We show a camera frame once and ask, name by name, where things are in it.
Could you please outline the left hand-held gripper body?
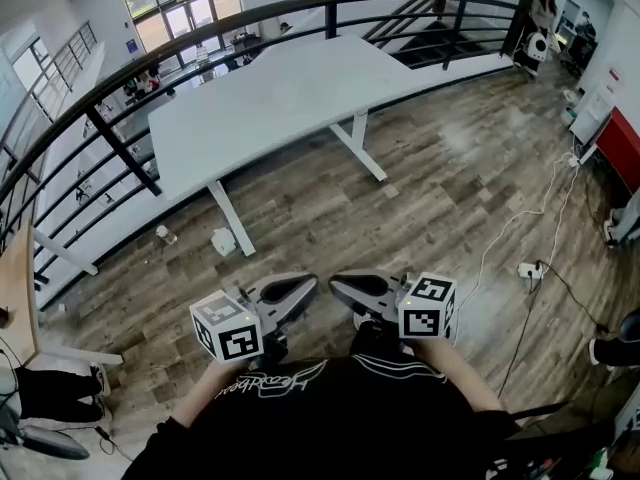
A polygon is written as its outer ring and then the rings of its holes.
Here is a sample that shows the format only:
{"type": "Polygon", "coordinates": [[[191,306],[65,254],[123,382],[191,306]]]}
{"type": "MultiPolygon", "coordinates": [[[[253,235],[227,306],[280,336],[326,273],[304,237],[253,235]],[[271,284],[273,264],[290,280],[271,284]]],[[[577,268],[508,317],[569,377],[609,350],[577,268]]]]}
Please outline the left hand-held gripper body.
{"type": "Polygon", "coordinates": [[[189,311],[198,342],[220,364],[259,357],[279,362],[288,353],[282,332],[222,290],[192,304],[189,311]]]}

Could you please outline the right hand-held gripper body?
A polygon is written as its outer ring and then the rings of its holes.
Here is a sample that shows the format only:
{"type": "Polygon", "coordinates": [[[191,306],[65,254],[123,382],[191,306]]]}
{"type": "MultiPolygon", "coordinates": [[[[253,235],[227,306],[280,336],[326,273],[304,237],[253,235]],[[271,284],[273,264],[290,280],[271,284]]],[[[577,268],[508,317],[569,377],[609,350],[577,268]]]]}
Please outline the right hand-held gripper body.
{"type": "Polygon", "coordinates": [[[450,338],[456,281],[412,271],[363,271],[358,276],[368,312],[378,320],[396,324],[401,338],[450,338]]]}

